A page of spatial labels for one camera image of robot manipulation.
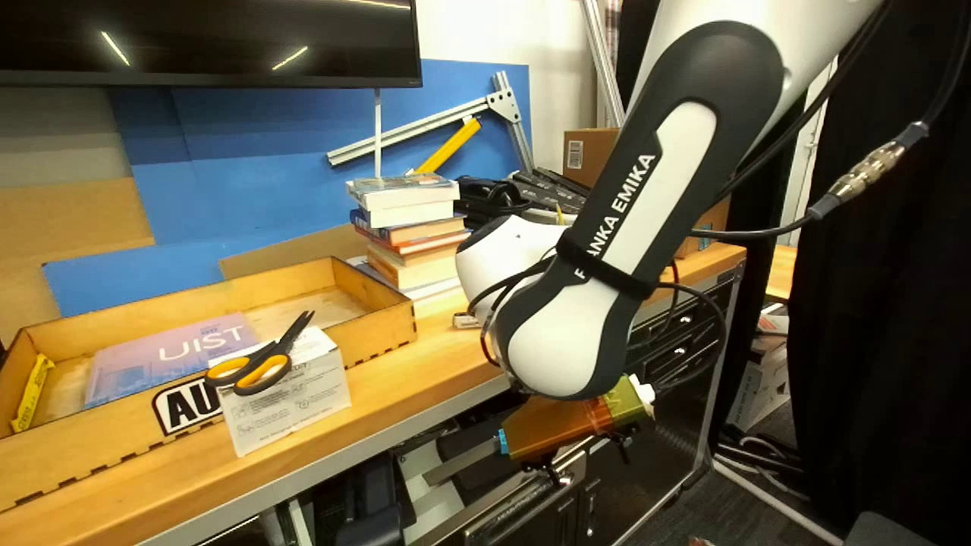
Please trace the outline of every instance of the sticker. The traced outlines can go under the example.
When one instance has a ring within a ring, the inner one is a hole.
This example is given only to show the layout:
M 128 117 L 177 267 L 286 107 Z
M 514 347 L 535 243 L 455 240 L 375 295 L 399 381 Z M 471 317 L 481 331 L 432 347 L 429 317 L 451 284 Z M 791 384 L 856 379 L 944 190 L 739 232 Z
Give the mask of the sticker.
M 202 377 L 170 384 L 152 398 L 155 419 L 168 436 L 221 415 L 221 401 Z
M 583 171 L 583 140 L 567 140 L 567 171 Z

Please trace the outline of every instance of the label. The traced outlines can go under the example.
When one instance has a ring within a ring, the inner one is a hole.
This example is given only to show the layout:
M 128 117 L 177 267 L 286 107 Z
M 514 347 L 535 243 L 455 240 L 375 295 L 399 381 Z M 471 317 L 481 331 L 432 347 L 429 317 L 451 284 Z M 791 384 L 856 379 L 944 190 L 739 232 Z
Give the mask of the label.
M 196 377 L 213 359 L 254 342 L 246 317 L 233 312 L 99 349 L 92 362 L 85 406 Z
M 221 401 L 202 377 L 170 384 L 152 398 L 155 419 L 168 436 L 221 415 Z
M 646 185 L 649 174 L 655 171 L 658 154 L 638 154 L 631 164 L 624 181 L 611 197 L 611 210 L 604 213 L 599 233 L 587 247 L 589 254 L 601 257 L 608 247 L 613 243 L 618 224 L 624 220 L 628 210 L 634 207 L 641 188 Z
M 583 171 L 583 140 L 567 140 L 567 171 Z

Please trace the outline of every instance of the black cable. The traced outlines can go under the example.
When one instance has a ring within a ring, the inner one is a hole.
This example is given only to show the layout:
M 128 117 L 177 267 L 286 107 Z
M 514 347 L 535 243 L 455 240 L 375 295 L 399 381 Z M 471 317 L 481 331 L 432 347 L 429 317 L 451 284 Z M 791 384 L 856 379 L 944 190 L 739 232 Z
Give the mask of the black cable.
M 707 359 L 705 367 L 696 367 L 696 370 L 689 370 L 689 373 L 678 370 L 674 377 L 651 381 L 655 394 L 662 398 L 662 394 L 687 384 L 687 381 L 696 381 L 701 373 L 707 373 L 707 370 L 721 359 L 721 349 L 726 349 L 726 342 L 727 342 L 727 321 L 726 321 L 721 307 L 714 302 L 714 299 L 709 299 L 705 291 L 698 291 L 698 289 L 672 284 L 672 282 L 658 282 L 658 289 L 672 289 L 672 291 L 687 291 L 687 295 L 692 295 L 692 296 L 716 320 L 716 324 L 719 324 L 719 328 L 716 328 L 716 351 L 714 351 L 714 359 Z
M 813 214 L 802 214 L 797 220 L 790 220 L 780 229 L 766 229 L 766 232 L 701 232 L 701 229 L 696 229 L 692 238 L 747 243 L 747 240 L 780 238 L 780 233 L 797 232 L 811 220 L 813 220 Z
M 775 136 L 775 144 L 763 145 L 757 151 L 757 158 L 747 158 L 739 164 L 739 171 L 733 174 L 727 193 L 747 181 L 754 174 L 760 174 L 786 144 L 791 144 L 797 136 L 797 130 L 825 107 L 825 100 L 844 84 L 848 74 L 856 66 L 856 60 L 861 59 L 861 51 L 869 49 L 869 43 L 875 38 L 876 28 L 883 24 L 886 12 L 889 12 L 893 0 L 883 3 L 859 29 L 859 36 L 848 46 L 848 51 L 841 56 L 841 63 L 835 70 L 835 76 L 818 89 L 818 95 L 805 107 L 805 113 L 783 130 Z
M 829 213 L 835 213 L 838 207 L 859 197 L 869 185 L 875 185 L 883 174 L 889 174 L 904 151 L 910 151 L 918 140 L 928 136 L 932 125 L 941 117 L 944 107 L 950 104 L 950 96 L 965 74 L 967 51 L 971 51 L 971 5 L 967 3 L 963 3 L 963 24 L 960 28 L 965 29 L 963 43 L 950 51 L 944 80 L 941 80 L 932 104 L 926 107 L 926 113 L 916 120 L 910 120 L 895 140 L 875 150 L 848 176 L 841 176 L 817 204 L 807 207 L 807 214 L 802 214 L 797 220 L 780 224 L 780 229 L 766 229 L 766 232 L 692 232 L 692 238 L 709 238 L 709 240 L 726 240 L 726 243 L 768 240 L 768 238 L 797 232 L 811 220 L 818 220 Z
M 672 284 L 679 284 L 678 257 L 672 257 L 669 267 L 672 267 Z M 651 349 L 651 341 L 658 341 L 658 336 L 665 336 L 665 334 L 672 331 L 672 324 L 674 324 L 674 320 L 678 320 L 678 295 L 679 295 L 679 291 L 672 291 L 672 302 L 669 302 L 665 321 L 662 321 L 662 328 L 658 328 L 655 334 L 649 334 L 649 341 L 641 347 L 641 351 L 649 351 L 649 349 Z

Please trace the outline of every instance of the paper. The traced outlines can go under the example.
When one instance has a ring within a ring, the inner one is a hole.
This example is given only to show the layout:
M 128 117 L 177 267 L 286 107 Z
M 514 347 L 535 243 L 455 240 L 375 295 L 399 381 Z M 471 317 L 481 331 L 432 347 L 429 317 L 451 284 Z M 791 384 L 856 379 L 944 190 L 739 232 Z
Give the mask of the paper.
M 199 373 L 207 370 L 207 362 L 252 342 L 257 342 L 257 336 L 246 317 L 233 312 L 99 349 L 92 362 L 85 406 L 99 406 Z
M 218 387 L 241 459 L 353 403 L 341 349 L 324 331 L 307 328 L 290 359 L 290 373 L 261 394 L 241 398 L 230 384 Z

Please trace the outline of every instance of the black monitor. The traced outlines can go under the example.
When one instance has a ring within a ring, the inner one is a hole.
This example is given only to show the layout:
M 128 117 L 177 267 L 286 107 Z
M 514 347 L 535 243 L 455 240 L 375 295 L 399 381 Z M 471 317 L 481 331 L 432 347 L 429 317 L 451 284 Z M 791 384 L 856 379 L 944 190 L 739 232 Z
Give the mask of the black monitor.
M 415 0 L 0 0 L 0 84 L 422 84 Z

